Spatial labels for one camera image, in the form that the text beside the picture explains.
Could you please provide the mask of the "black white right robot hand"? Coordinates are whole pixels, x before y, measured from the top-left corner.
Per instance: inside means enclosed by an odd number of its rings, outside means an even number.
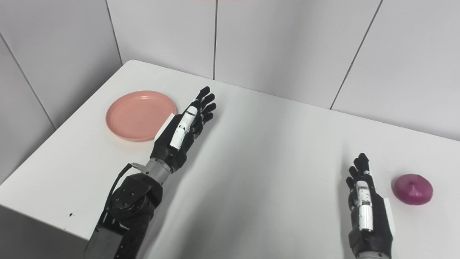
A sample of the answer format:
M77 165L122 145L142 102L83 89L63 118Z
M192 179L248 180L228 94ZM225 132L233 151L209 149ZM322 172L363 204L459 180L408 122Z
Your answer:
M356 259L391 259L393 235L386 200L376 192L366 154L354 159L349 173L350 249Z

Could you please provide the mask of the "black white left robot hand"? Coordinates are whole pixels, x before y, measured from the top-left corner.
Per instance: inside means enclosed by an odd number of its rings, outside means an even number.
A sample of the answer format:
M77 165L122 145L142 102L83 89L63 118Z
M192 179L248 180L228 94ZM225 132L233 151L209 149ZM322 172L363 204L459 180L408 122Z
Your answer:
M152 159L164 161L173 172L187 160L187 152L212 120L217 105L210 87L204 87L195 100L181 113L174 115L154 142Z

